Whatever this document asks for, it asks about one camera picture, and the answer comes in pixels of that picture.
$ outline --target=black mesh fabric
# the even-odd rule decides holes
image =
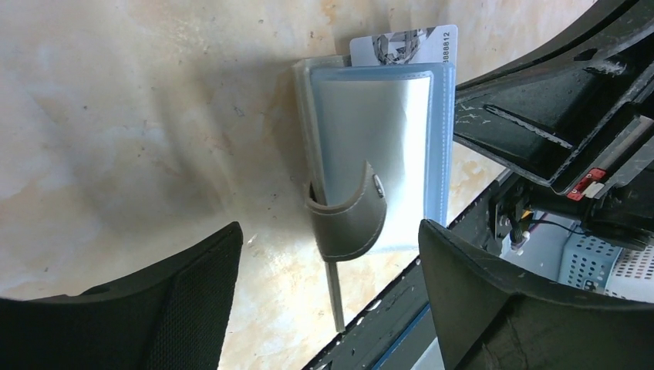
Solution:
[[[240,254],[240,248],[213,251],[177,275],[146,368],[217,367],[230,313],[220,308],[231,308]]]
[[[233,223],[79,296],[0,298],[0,368],[216,369],[242,243]]]

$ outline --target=leather strap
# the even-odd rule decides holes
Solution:
[[[386,219],[383,186],[367,161],[359,188],[345,203],[317,203],[311,184],[307,186],[305,202],[325,262],[349,261],[364,255],[377,241]]]

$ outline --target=metal rod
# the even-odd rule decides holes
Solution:
[[[341,283],[339,281],[339,269],[336,262],[325,262],[327,272],[327,286],[329,288],[329,300],[332,302],[332,314],[336,331],[343,333],[346,330],[345,319],[343,318],[343,302],[341,301]]]

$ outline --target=red clip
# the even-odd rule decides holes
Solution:
[[[584,178],[575,185],[575,188],[566,195],[569,199],[575,200],[575,201],[580,201],[584,197],[584,190],[586,190],[587,187],[589,187],[594,181],[600,181],[604,175],[606,175],[606,171],[601,170],[599,168],[593,168],[588,172]]]

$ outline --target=wire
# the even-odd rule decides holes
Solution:
[[[509,216],[509,222],[511,222],[511,232],[509,233],[509,239],[511,240],[511,244],[522,243],[524,241],[524,235],[522,235],[520,222],[518,222],[513,216]]]
[[[544,219],[545,219],[547,216],[549,216],[549,215],[550,215],[550,214],[548,214],[547,212],[544,212],[544,213],[543,213],[543,214],[538,218],[538,220],[544,220]],[[527,229],[527,231],[529,231],[530,233],[533,233],[534,230],[536,230],[536,227],[538,227],[538,225],[539,225],[539,224],[537,224],[537,223],[533,223],[533,222],[530,222],[529,224],[531,224],[531,226]]]
[[[569,228],[569,227],[565,227],[565,226],[563,226],[563,225],[561,225],[561,224],[557,224],[557,223],[555,223],[554,221],[548,221],[548,220],[521,220],[520,222],[521,222],[521,223],[528,223],[528,224],[546,224],[546,225],[554,225],[554,226],[558,226],[558,227],[560,227],[561,229],[565,229],[565,230],[567,230],[567,231],[570,231],[570,232],[573,233],[573,234],[577,234],[577,235],[585,235],[585,233],[581,233],[581,232],[579,232],[579,231],[572,230],[571,228]]]

